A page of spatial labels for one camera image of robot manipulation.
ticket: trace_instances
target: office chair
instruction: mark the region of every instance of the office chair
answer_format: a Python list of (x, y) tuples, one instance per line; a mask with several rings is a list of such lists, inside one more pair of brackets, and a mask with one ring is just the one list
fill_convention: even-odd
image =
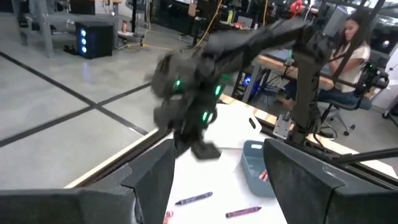
[(334, 100), (325, 100), (323, 102), (329, 104), (329, 107), (324, 112), (326, 113), (327, 111), (326, 119), (333, 121), (336, 118), (344, 126), (345, 131), (343, 134), (345, 136), (349, 136), (349, 132), (355, 129), (355, 124), (348, 125), (341, 115), (341, 110), (348, 110), (348, 111), (353, 111), (356, 109), (370, 110), (372, 108), (371, 100), (365, 96), (359, 96), (358, 102), (354, 105), (346, 105), (336, 102)]

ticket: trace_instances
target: crayon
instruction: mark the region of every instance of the crayon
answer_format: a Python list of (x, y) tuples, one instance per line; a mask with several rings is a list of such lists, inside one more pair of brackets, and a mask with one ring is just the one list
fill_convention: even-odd
[(190, 198), (187, 198), (187, 199), (180, 200), (180, 201), (178, 201), (176, 203), (176, 205), (186, 205), (188, 203), (192, 203), (192, 202), (196, 202), (198, 200), (202, 200), (202, 199), (208, 198), (208, 197), (210, 197), (212, 195), (213, 195), (212, 192), (207, 192), (205, 194), (201, 194), (201, 195), (197, 195), (197, 196), (194, 196), (194, 197), (190, 197)]
[(251, 208), (247, 208), (247, 209), (243, 209), (243, 210), (238, 210), (235, 212), (229, 212), (229, 213), (225, 214), (225, 218), (233, 218), (233, 217), (238, 217), (241, 215), (247, 215), (250, 213), (258, 212), (260, 209), (261, 209), (261, 207), (251, 207)]
[(174, 212), (166, 212), (166, 214), (165, 214), (165, 218), (171, 218), (171, 217), (173, 217), (173, 215), (174, 215)]
[(261, 180), (263, 180), (263, 181), (268, 181), (268, 172), (267, 172), (266, 170), (264, 170), (264, 171), (260, 174), (259, 178), (260, 178)]

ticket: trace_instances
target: green led light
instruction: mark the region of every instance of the green led light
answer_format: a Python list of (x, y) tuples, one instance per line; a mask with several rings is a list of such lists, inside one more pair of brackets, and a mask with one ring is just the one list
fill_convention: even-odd
[(215, 95), (218, 96), (220, 92), (221, 92), (221, 86), (218, 85), (218, 86), (216, 87)]
[(201, 117), (201, 120), (202, 121), (207, 121), (207, 115), (208, 115), (209, 113), (206, 111), (206, 112), (204, 112), (204, 114), (203, 114), (203, 116)]
[(179, 88), (180, 85), (181, 85), (181, 81), (180, 81), (180, 80), (175, 81), (175, 83), (174, 83), (174, 90), (177, 90), (177, 89)]

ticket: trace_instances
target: white shirt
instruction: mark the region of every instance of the white shirt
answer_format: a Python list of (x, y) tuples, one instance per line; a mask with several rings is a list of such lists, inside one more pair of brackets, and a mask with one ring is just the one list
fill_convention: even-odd
[[(342, 54), (347, 52), (348, 48), (349, 48), (349, 44), (344, 49)], [(370, 55), (371, 55), (371, 48), (369, 47), (369, 45), (368, 44), (362, 44), (356, 50), (354, 50), (353, 54), (351, 55), (351, 57), (349, 59), (363, 59), (364, 61), (367, 61), (367, 60), (369, 60)], [(336, 61), (338, 63), (340, 63), (342, 60), (343, 60), (343, 58), (339, 58)], [(353, 68), (351, 70), (342, 72), (339, 75), (338, 78), (341, 79), (341, 80), (344, 80), (346, 82), (350, 82), (352, 84), (355, 84), (355, 83), (358, 82), (359, 78), (361, 78), (363, 66), (364, 65), (361, 64), (360, 66), (355, 67), (355, 68)], [(343, 93), (348, 93), (348, 92), (351, 92), (351, 91), (355, 91), (355, 88), (350, 87), (348, 85), (341, 84), (341, 83), (336, 83), (335, 84), (335, 88), (340, 90)]]

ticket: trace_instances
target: wooden table edge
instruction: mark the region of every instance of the wooden table edge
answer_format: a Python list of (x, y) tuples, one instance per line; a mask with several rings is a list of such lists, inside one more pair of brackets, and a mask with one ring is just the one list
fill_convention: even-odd
[[(220, 100), (222, 102), (228, 104), (228, 105), (236, 105), (236, 106), (240, 106), (240, 107), (243, 107), (243, 108), (247, 108), (249, 111), (251, 111), (253, 113), (253, 115), (257, 119), (260, 119), (261, 121), (264, 121), (264, 122), (266, 122), (269, 125), (272, 125), (272, 126), (275, 125), (277, 117), (272, 115), (272, 114), (266, 113), (265, 111), (262, 111), (260, 109), (257, 109), (255, 107), (253, 107), (253, 106), (247, 105), (247, 104), (243, 103), (242, 101), (235, 100), (234, 98), (232, 98), (230, 96), (227, 96), (227, 95), (224, 95), (224, 94), (222, 94), (220, 96)], [(349, 154), (349, 153), (357, 154), (358, 153), (354, 149), (350, 149), (350, 148), (348, 148), (346, 146), (343, 146), (341, 144), (333, 142), (333, 141), (331, 141), (331, 140), (329, 140), (327, 138), (323, 138), (322, 136), (318, 136), (317, 135), (317, 138), (323, 144), (323, 146), (325, 146), (326, 148), (328, 148), (328, 149), (330, 149), (333, 152), (336, 152), (338, 154)], [(309, 135), (307, 137), (307, 139), (309, 141), (311, 141), (312, 143), (318, 145), (318, 143), (316, 142), (316, 140), (314, 140), (312, 135)], [(366, 166), (368, 166), (370, 168), (373, 168), (375, 170), (378, 170), (379, 172), (387, 174), (387, 175), (389, 175), (389, 176), (391, 176), (393, 178), (396, 178), (396, 179), (398, 178), (397, 174), (394, 171), (394, 169), (390, 165), (385, 164), (383, 162), (380, 162), (379, 160), (366, 161), (366, 162), (362, 162), (362, 164), (364, 164), (364, 165), (366, 165)]]
[(98, 164), (88, 172), (84, 173), (81, 175), (79, 178), (75, 179), (74, 181), (70, 182), (68, 185), (64, 187), (64, 189), (70, 189), (76, 187), (78, 184), (82, 183), (85, 181), (87, 178), (91, 177), (92, 175), (96, 174), (98, 171), (101, 169), (105, 168), (108, 164), (111, 164), (112, 162), (118, 160), (119, 158), (125, 156), (128, 154), (131, 150), (134, 150), (134, 147), (136, 147), (138, 144), (140, 144), (142, 141), (145, 141), (147, 138), (151, 137), (153, 134), (155, 134), (158, 131), (157, 128), (152, 130), (150, 133), (144, 135), (143, 137), (139, 138), (137, 141), (134, 141), (130, 145), (126, 146), (124, 149), (120, 150), (119, 152), (115, 153), (113, 156), (107, 158), (105, 161), (102, 163)]

